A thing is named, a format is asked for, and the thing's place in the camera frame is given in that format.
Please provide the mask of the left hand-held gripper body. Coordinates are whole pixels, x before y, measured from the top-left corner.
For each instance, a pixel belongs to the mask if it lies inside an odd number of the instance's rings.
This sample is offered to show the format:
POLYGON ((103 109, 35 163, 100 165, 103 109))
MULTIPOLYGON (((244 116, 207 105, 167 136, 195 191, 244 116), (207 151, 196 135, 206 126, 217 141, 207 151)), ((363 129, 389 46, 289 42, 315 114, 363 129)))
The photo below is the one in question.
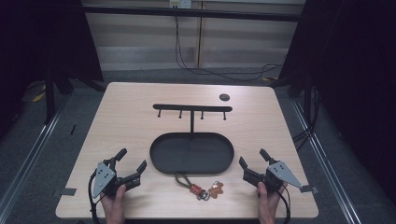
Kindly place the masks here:
POLYGON ((100 195, 106 195, 112 198, 122 191, 126 191, 126 186, 117 176, 116 160, 100 161, 94 173, 92 197, 96 199, 100 195))

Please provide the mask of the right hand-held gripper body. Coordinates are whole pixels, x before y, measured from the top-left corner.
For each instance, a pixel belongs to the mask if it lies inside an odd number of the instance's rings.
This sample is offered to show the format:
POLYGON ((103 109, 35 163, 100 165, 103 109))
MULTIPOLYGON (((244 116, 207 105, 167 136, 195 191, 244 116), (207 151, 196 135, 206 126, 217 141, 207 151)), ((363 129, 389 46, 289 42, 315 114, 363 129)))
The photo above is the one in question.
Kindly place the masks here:
POLYGON ((269 160, 264 174, 263 183, 269 192, 280 190, 284 183, 300 189, 303 185, 283 161, 269 160))

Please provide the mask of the black key rack with tray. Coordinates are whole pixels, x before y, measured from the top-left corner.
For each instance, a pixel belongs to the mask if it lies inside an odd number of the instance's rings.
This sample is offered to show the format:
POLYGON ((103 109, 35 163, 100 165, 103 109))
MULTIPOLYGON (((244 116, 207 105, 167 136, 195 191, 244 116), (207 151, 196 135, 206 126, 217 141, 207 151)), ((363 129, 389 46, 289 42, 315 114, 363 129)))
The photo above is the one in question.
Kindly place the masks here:
POLYGON ((158 118, 163 110, 190 112, 190 130, 186 133, 164 133, 151 144, 149 155, 153 166, 166 175, 215 175, 226 171, 233 161, 234 148, 231 141, 220 133, 196 132, 195 113, 221 113, 223 119, 233 109, 230 106, 165 105, 154 104, 158 118))

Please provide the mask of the keychain with brown bear tag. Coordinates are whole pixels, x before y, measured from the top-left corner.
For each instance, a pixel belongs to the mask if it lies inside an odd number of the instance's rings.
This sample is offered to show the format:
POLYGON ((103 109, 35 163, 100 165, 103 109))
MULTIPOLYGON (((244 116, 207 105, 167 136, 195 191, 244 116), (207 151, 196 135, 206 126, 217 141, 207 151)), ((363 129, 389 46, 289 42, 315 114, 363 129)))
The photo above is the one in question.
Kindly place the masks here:
POLYGON ((209 189, 203 189, 191 183, 187 176, 183 174, 175 174, 175 180, 181 187, 188 189, 194 194, 199 201, 217 199, 223 193, 224 184, 219 181, 215 181, 209 189))

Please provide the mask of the person's left hand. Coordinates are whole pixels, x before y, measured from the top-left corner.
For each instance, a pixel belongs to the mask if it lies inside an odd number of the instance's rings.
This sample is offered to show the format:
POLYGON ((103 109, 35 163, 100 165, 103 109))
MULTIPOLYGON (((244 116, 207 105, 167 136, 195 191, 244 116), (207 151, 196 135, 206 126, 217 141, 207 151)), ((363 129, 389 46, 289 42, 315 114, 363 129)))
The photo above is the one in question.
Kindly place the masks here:
POLYGON ((105 212, 106 224, 125 224, 123 205, 125 192, 126 186, 121 185, 114 197, 102 196, 101 204, 105 212))

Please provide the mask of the person's right hand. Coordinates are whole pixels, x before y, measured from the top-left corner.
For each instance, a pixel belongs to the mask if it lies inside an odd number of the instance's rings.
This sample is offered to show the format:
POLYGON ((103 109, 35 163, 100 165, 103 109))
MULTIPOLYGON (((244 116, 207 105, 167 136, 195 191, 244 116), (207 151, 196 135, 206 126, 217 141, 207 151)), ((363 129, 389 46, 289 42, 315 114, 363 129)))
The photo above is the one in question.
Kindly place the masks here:
POLYGON ((284 192, 284 188, 281 188, 279 193, 269 193, 265 185, 259 182, 257 192, 260 194, 258 201, 258 219, 260 223, 275 224, 276 209, 280 201, 280 196, 284 192))

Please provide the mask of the black metal stand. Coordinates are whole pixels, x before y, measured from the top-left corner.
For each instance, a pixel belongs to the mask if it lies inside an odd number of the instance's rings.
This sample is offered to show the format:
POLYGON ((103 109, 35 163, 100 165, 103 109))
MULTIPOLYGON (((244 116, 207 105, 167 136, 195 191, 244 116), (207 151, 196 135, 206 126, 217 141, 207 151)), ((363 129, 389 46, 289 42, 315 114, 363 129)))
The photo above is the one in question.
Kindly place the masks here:
POLYGON ((93 80, 82 77, 78 73, 66 67, 61 67, 61 71, 59 73, 55 73, 54 70, 49 67, 45 75, 47 105, 47 115, 45 120, 46 124, 49 124, 56 114, 54 87, 57 87, 61 94, 71 94, 74 90, 74 87, 72 86, 69 77, 81 81, 82 83, 93 88, 96 91, 106 90, 104 86, 95 83, 93 80))
POLYGON ((310 123, 311 119, 311 98, 312 98, 312 78, 308 72, 295 71, 288 76, 280 75, 278 80, 270 84, 271 88, 288 86, 288 96, 297 98, 301 93, 304 97, 304 118, 310 123))

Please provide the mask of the yellow floor tape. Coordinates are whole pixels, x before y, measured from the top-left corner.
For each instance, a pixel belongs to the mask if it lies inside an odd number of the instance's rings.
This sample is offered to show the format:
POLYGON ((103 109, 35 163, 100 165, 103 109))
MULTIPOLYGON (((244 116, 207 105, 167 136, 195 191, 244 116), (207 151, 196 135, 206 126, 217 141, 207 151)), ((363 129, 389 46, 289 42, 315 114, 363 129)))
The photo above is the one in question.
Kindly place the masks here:
POLYGON ((46 85, 44 84, 39 93, 33 98, 32 102, 36 103, 39 102, 45 95, 46 93, 46 85))

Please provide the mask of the black curtain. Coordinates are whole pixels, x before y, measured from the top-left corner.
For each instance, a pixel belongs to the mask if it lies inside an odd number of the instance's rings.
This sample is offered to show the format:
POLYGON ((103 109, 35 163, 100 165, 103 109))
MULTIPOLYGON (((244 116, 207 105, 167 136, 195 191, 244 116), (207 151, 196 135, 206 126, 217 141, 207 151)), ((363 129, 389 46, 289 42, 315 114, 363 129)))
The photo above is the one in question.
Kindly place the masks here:
POLYGON ((305 0, 280 73, 317 87, 343 138, 396 203, 396 0, 305 0))
POLYGON ((0 138, 29 84, 43 80, 69 93, 71 78, 105 89, 82 0, 0 0, 0 138))

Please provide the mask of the black horizontal bar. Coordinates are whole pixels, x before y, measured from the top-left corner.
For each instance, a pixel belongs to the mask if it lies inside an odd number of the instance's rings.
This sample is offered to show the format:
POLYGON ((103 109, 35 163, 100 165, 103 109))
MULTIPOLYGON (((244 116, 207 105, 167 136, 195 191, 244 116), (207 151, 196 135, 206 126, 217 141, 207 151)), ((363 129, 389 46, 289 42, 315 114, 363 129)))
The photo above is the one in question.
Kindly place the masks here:
POLYGON ((196 17, 211 19, 233 19, 253 21, 290 21, 297 22, 301 16, 294 14, 274 14, 239 11, 221 11, 207 9, 183 9, 165 7, 116 7, 106 5, 83 4, 85 12, 148 15, 148 16, 174 16, 174 17, 196 17))

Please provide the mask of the metal floor rail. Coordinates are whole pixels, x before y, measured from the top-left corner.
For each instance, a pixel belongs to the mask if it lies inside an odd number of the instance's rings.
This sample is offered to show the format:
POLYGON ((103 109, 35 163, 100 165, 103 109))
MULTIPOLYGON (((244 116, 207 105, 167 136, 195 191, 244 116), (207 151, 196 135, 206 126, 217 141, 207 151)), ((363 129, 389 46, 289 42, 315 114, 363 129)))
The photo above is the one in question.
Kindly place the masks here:
POLYGON ((302 127, 304 128, 304 132, 307 134, 307 139, 309 140, 309 144, 316 154, 318 163, 320 164, 321 169, 327 178, 330 188, 332 189, 332 193, 336 201, 338 202, 344 214, 344 217, 346 218, 347 223, 362 224, 358 212, 355 208, 355 205, 350 200, 347 191, 340 182, 338 175, 334 171, 332 164, 327 156, 327 153, 324 150, 324 147, 319 141, 318 136, 315 134, 313 129, 308 124, 307 119, 304 117, 303 106, 298 101, 295 100, 292 101, 292 105, 302 127))
POLYGON ((55 130, 70 94, 55 100, 55 112, 47 119, 47 105, 29 103, 21 117, 0 139, 0 223, 4 223, 35 169, 55 130))

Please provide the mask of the beige wall post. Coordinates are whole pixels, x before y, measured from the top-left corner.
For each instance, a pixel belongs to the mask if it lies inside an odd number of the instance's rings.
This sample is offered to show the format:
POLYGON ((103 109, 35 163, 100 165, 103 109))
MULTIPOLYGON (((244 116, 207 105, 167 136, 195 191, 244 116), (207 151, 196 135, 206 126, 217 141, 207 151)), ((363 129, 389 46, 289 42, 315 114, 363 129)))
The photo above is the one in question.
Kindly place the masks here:
MULTIPOLYGON (((197 3, 197 9, 203 9, 202 1, 197 3)), ((199 17, 197 19, 196 68, 201 68, 202 22, 202 17, 199 17)))

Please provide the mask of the white wall socket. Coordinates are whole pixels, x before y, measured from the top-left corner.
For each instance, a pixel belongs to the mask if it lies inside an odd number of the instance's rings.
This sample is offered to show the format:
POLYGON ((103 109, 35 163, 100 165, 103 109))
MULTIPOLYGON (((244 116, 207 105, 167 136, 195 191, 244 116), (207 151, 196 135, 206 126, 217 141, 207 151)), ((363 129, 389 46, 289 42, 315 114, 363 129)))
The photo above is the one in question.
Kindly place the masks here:
POLYGON ((170 8, 191 9, 191 0, 169 0, 170 8))

